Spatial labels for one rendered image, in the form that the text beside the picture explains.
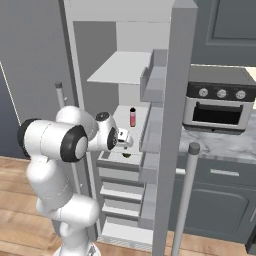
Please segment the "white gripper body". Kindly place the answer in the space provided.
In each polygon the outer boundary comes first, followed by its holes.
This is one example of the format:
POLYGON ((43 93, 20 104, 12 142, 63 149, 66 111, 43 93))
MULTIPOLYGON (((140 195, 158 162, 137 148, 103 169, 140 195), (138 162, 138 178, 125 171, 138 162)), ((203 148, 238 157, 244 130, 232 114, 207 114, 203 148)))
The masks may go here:
POLYGON ((117 147, 131 148, 133 144, 134 144, 133 138, 131 136, 128 136, 125 141, 119 140, 117 142, 117 147))

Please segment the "grey fridge door with bins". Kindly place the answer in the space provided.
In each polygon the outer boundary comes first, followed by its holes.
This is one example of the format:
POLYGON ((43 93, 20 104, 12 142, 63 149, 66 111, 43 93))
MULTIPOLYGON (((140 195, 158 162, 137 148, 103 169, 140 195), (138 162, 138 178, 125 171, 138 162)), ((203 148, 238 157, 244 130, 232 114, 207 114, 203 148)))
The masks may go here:
POLYGON ((139 219, 139 226, 149 232, 152 256, 165 252, 197 10, 195 0, 175 0, 168 54, 156 56, 167 73, 159 79, 163 102, 151 108, 141 144, 145 157, 140 179, 146 186, 139 219))

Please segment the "grey counter drawer front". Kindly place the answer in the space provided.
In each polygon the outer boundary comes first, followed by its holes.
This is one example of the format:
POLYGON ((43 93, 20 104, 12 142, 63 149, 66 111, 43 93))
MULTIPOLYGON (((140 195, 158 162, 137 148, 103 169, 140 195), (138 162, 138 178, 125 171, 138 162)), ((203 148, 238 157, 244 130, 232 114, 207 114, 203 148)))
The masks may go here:
POLYGON ((256 164, 199 158, 195 181, 216 185, 256 187, 256 164))

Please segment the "grey fridge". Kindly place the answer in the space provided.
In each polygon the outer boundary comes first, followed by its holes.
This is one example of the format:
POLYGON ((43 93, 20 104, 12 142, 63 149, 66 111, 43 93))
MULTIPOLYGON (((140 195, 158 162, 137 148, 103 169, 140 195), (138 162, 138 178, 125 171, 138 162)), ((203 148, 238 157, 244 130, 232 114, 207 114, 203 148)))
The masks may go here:
POLYGON ((112 115, 119 105, 150 105, 139 142, 142 163, 138 172, 98 167, 99 153, 86 156, 92 195, 101 206, 97 222, 102 242, 151 251, 150 235, 139 226, 146 183, 140 179, 145 151, 141 148, 151 108, 163 102, 164 84, 159 81, 167 68, 158 66, 156 56, 168 54, 171 9, 174 0, 64 0, 67 31, 78 102, 91 115, 108 111, 112 115), (150 64, 139 84, 88 82, 87 79, 116 51, 150 52, 150 64), (105 197, 100 194, 104 182, 144 187, 141 201, 105 197), (105 201, 140 205, 137 219, 108 216, 102 211, 105 201))

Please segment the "dark grey fridge door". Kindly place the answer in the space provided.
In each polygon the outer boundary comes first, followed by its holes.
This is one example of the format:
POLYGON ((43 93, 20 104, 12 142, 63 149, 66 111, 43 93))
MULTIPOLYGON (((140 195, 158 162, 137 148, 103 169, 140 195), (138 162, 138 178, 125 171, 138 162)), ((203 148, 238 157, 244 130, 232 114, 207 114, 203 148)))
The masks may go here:
POLYGON ((56 82, 76 105, 63 0, 0 0, 0 156, 23 156, 24 120, 55 118, 56 82))

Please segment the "silver toaster oven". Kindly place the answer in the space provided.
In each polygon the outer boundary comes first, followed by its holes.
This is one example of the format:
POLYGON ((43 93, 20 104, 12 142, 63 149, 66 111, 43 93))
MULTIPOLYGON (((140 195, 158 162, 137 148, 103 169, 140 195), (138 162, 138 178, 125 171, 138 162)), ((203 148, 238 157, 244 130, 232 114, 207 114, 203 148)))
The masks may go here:
POLYGON ((183 126, 193 131, 241 134, 255 99, 256 81, 245 68, 192 65, 183 126))

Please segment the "grey base cupboard door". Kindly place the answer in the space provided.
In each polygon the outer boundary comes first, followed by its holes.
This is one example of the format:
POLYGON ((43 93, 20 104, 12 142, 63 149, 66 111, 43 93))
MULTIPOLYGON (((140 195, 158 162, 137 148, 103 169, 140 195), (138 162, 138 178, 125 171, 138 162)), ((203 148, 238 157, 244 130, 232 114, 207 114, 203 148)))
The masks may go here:
POLYGON ((254 226, 252 210, 252 190, 194 183, 184 232, 245 244, 254 226))

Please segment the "grey wall cupboard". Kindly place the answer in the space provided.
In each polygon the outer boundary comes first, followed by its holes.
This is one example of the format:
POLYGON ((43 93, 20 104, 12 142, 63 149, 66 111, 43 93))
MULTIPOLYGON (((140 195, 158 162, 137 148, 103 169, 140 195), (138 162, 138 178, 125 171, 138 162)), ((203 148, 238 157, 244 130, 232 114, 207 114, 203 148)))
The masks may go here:
POLYGON ((256 0, 196 0, 193 64, 256 66, 256 0))

